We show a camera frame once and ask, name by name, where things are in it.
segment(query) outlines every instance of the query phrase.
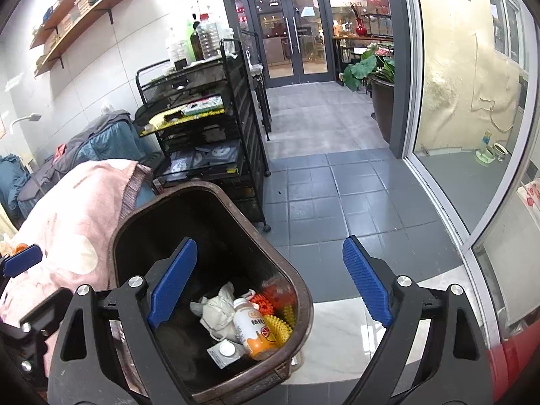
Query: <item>trash can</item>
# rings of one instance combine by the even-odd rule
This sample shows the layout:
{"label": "trash can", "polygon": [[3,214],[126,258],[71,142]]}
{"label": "trash can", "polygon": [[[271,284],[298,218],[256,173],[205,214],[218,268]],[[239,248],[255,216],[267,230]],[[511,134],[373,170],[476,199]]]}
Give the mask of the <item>trash can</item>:
{"label": "trash can", "polygon": [[[145,275],[154,262],[169,257],[185,236],[197,244],[197,263],[171,318],[156,329],[156,341],[198,403],[244,403],[290,377],[291,359],[311,330],[311,294],[298,272],[223,190],[203,181],[172,188],[123,221],[110,247],[116,283]],[[215,296],[227,281],[234,284],[236,296],[249,289],[266,296],[276,315],[293,327],[288,341],[265,361],[243,357],[220,369],[206,351],[216,341],[189,304]]]}

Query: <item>pink blanket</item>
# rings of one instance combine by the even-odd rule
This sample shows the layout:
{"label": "pink blanket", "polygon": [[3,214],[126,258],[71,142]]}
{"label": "pink blanket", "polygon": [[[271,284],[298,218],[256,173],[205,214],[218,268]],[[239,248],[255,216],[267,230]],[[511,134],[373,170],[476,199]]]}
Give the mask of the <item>pink blanket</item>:
{"label": "pink blanket", "polygon": [[[7,284],[0,318],[19,320],[60,287],[74,292],[89,284],[95,291],[115,287],[107,257],[111,236],[135,206],[150,170],[129,160],[88,161],[69,172],[35,206],[12,244],[36,243],[43,260]],[[47,340],[49,372],[57,333]]]}

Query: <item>white cap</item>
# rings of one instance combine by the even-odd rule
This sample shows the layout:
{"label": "white cap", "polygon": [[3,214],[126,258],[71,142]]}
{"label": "white cap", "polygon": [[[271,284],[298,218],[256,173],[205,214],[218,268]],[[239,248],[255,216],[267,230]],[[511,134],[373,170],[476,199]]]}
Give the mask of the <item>white cap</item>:
{"label": "white cap", "polygon": [[236,352],[236,347],[234,347],[234,344],[230,341],[225,340],[219,346],[219,353],[223,356],[230,357],[234,355],[234,352]]}
{"label": "white cap", "polygon": [[236,309],[239,305],[249,303],[246,299],[242,297],[233,301],[233,308]]}

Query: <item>double door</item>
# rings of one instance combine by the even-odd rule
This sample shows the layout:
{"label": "double door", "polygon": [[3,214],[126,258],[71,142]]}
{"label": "double door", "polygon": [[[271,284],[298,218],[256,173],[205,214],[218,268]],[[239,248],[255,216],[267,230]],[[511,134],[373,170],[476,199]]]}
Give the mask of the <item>double door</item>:
{"label": "double door", "polygon": [[268,87],[332,80],[323,0],[249,0]]}

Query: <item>red vase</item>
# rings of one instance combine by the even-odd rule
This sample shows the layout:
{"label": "red vase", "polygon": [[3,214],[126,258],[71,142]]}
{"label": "red vase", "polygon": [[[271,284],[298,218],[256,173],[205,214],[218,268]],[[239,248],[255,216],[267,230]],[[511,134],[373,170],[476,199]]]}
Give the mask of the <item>red vase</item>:
{"label": "red vase", "polygon": [[358,27],[355,29],[355,32],[358,36],[366,36],[368,34],[368,29],[364,27],[364,23],[362,22],[361,18],[357,18],[356,22],[358,23]]}

